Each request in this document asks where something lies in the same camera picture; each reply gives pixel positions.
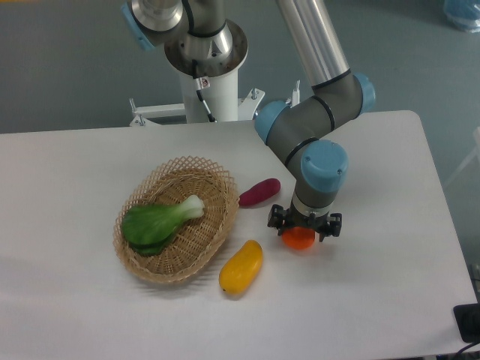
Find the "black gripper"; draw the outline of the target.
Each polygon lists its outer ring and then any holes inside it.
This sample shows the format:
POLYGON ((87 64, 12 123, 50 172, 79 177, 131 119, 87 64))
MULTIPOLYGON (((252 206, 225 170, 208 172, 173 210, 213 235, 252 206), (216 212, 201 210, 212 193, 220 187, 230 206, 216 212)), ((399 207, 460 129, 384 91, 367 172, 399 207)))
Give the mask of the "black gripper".
POLYGON ((341 233, 343 224, 343 215, 341 213, 325 214, 309 212, 302 214, 295 208, 284 208, 281 205, 274 204, 268 214, 267 227, 275 228, 277 234, 281 236, 286 229, 301 227, 305 229, 317 230, 319 233, 319 242, 323 242, 328 237, 338 237, 341 233))

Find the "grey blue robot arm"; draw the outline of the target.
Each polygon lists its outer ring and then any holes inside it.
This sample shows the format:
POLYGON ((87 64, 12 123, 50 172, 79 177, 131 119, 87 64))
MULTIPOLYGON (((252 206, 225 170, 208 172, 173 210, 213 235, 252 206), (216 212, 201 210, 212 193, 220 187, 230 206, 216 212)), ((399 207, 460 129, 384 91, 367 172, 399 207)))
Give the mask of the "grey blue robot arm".
POLYGON ((322 1, 279 1, 277 7, 313 95, 265 106, 258 90, 238 96, 248 41, 227 19, 224 1, 126 1, 121 13, 144 50, 164 48, 179 75, 179 109, 188 122, 253 120, 259 137, 294 176, 289 208, 274 205, 268 225, 279 233, 301 227, 321 238, 336 237, 342 216, 331 208, 346 178, 348 157, 326 136, 374 105, 374 86, 350 70, 322 1))

